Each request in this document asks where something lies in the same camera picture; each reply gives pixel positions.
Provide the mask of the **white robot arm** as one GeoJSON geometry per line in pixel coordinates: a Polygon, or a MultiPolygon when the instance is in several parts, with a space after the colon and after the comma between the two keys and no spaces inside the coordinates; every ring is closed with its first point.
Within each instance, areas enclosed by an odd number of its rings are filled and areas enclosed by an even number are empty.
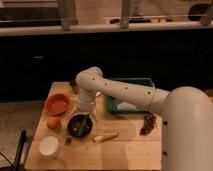
{"type": "Polygon", "coordinates": [[[161,171],[213,171],[213,102],[202,90],[113,81],[98,67],[79,72],[76,83],[81,109],[93,107],[101,92],[162,117],[161,171]]]}

